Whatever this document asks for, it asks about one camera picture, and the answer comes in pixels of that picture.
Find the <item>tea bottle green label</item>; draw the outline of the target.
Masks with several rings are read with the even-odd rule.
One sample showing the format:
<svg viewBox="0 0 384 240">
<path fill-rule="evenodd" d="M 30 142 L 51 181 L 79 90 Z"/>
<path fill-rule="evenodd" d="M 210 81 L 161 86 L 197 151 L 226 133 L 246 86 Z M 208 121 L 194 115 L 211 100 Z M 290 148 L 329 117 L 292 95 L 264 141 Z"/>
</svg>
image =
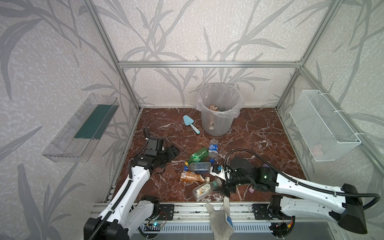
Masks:
<svg viewBox="0 0 384 240">
<path fill-rule="evenodd" d="M 209 183 L 204 183 L 193 189 L 192 193 L 196 201 L 199 201 L 206 196 L 210 195 L 215 189 L 222 185 L 220 178 L 217 178 Z"/>
</svg>

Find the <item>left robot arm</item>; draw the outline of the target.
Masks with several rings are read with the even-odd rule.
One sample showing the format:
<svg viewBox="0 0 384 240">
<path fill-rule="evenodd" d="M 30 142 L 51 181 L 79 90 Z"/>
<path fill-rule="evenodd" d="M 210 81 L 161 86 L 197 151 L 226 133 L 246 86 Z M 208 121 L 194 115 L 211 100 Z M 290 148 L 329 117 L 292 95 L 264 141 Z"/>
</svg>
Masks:
<svg viewBox="0 0 384 240">
<path fill-rule="evenodd" d="M 86 222 L 85 240 L 129 240 L 145 220 L 160 214 L 157 197 L 147 196 L 136 207 L 133 204 L 154 170 L 165 168 L 180 154 L 175 145 L 164 148 L 163 142 L 161 138 L 148 138 L 144 153 L 130 160 L 129 174 L 112 201 L 97 218 Z"/>
</svg>

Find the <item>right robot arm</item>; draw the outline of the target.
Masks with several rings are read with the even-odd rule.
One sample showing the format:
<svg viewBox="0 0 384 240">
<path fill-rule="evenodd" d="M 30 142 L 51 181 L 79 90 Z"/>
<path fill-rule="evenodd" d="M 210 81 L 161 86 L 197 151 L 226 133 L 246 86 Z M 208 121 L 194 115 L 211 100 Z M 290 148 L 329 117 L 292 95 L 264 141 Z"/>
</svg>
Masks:
<svg viewBox="0 0 384 240">
<path fill-rule="evenodd" d="M 234 161 L 233 166 L 211 168 L 211 173 L 224 181 L 218 190 L 222 195 L 230 197 L 237 186 L 250 185 L 255 191 L 274 193 L 267 207 L 271 218 L 319 218 L 335 222 L 346 231 L 367 234 L 364 211 L 375 205 L 380 195 L 359 193 L 350 184 L 326 186 L 298 179 L 268 163 L 255 167 L 244 158 Z"/>
</svg>

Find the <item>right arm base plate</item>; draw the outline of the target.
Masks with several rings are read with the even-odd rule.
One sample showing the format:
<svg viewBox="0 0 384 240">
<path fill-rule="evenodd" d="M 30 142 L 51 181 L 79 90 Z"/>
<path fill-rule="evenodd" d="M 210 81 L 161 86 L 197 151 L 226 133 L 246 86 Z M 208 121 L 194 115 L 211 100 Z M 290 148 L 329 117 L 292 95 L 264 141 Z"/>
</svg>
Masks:
<svg viewBox="0 0 384 240">
<path fill-rule="evenodd" d="M 255 220 L 289 220 L 291 217 L 281 212 L 280 207 L 270 207 L 269 204 L 252 204 Z"/>
</svg>

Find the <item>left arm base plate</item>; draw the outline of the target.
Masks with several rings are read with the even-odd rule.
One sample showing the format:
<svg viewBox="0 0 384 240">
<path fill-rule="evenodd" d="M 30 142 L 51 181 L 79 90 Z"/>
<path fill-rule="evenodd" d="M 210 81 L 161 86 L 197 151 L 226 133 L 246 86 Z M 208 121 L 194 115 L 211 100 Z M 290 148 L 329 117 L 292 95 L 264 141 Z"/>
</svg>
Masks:
<svg viewBox="0 0 384 240">
<path fill-rule="evenodd" d="M 175 205 L 174 204 L 161 204 L 158 197 L 145 196 L 142 200 L 149 201 L 154 204 L 153 213 L 147 220 L 167 221 L 173 220 Z"/>
</svg>

